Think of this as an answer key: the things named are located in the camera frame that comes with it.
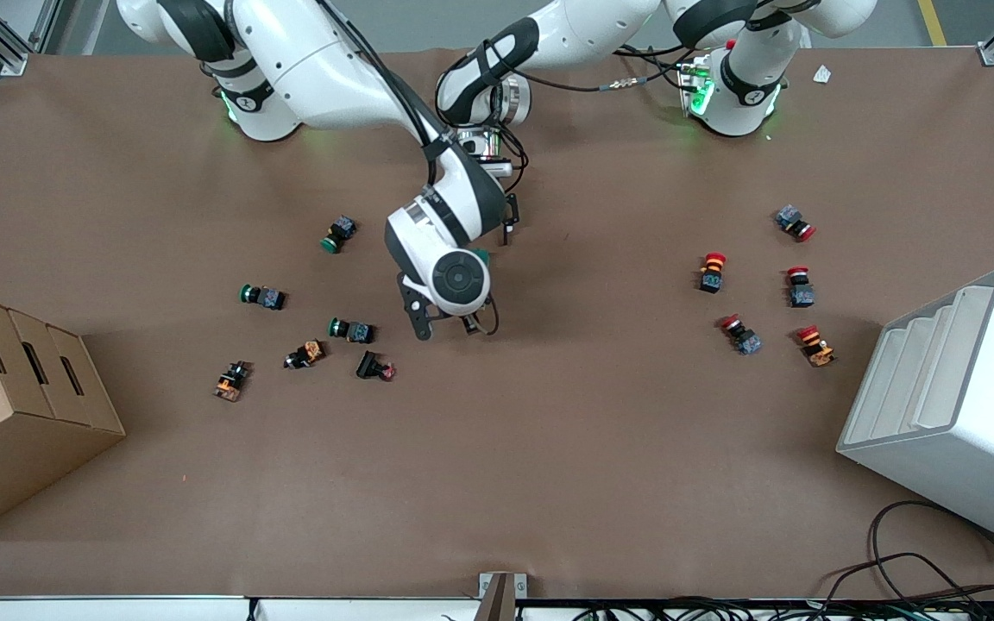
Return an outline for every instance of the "white paper scrap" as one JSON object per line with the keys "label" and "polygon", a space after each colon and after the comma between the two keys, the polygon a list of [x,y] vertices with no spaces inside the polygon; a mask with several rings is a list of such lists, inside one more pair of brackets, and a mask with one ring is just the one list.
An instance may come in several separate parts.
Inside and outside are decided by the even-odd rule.
{"label": "white paper scrap", "polygon": [[812,79],[814,82],[825,84],[831,81],[831,70],[827,66],[820,66],[820,71],[815,72]]}

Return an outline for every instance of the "brown paper mat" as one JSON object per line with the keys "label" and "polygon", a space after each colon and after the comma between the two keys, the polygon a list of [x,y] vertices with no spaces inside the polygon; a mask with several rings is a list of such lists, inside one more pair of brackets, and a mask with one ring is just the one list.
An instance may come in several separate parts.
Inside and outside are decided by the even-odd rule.
{"label": "brown paper mat", "polygon": [[[453,58],[389,63],[429,94]],[[0,84],[0,302],[86,335],[128,432],[0,518],[0,593],[454,596],[514,569],[538,596],[813,596],[910,496],[834,445],[880,326],[994,268],[994,68],[971,48],[801,52],[741,139],[679,118],[662,83],[539,88],[524,222],[482,244],[500,334],[425,343],[381,234],[425,179],[411,139],[255,144],[194,64],[40,56]],[[789,202],[808,243],[771,221]],[[330,256],[339,213],[362,229]],[[715,296],[693,288],[709,251],[728,256]],[[812,310],[784,300],[800,263]],[[289,307],[238,304],[246,282]],[[731,313],[757,356],[715,327]],[[393,384],[352,376],[363,348],[340,341],[281,369],[332,316],[382,329]],[[809,323],[839,363],[809,368],[790,339]],[[256,369],[230,405],[211,388],[236,359]],[[952,520],[907,511],[883,542],[994,582]]]}

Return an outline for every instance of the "yellow floor line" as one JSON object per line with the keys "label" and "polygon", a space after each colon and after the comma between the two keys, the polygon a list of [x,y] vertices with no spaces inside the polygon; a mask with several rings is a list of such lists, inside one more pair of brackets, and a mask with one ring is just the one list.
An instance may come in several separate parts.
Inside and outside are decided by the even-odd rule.
{"label": "yellow floor line", "polygon": [[945,46],[946,35],[942,33],[942,24],[938,21],[938,13],[934,11],[934,3],[931,0],[919,0],[919,11],[922,12],[923,22],[927,24],[931,46]]}

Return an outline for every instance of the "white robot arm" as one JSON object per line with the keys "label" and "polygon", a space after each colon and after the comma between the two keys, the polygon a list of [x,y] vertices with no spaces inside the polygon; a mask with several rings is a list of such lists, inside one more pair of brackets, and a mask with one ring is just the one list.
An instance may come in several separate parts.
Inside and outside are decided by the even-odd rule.
{"label": "white robot arm", "polygon": [[[694,8],[715,0],[699,0]],[[685,107],[708,129],[743,136],[773,113],[784,70],[800,48],[803,28],[837,38],[857,30],[877,0],[766,0],[738,32],[734,47],[695,59],[685,70],[695,93]]]}
{"label": "white robot arm", "polygon": [[[784,68],[800,47],[801,24],[847,35],[876,0],[662,0],[674,35],[689,50],[722,47],[688,67],[697,93],[686,107],[718,133],[749,134],[773,111]],[[459,59],[439,79],[437,108],[460,129],[513,126],[530,109],[529,83],[510,68],[577,66],[623,46],[658,6],[652,0],[553,0]],[[472,136],[462,133],[461,139]]]}
{"label": "white robot arm", "polygon": [[347,22],[326,1],[118,0],[143,39],[173,42],[204,62],[234,121],[259,141],[303,122],[315,129],[397,123],[418,139],[443,176],[398,209],[386,244],[418,338],[431,335],[426,307],[470,316],[489,299],[489,271],[466,244],[497,228],[505,193],[462,151],[417,93],[359,52]]}

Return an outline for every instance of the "white storage shelf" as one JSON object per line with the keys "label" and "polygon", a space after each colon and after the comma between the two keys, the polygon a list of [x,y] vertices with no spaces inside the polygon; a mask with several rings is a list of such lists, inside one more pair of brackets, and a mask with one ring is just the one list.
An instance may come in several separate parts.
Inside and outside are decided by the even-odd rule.
{"label": "white storage shelf", "polygon": [[837,449],[994,531],[994,272],[884,326]]}

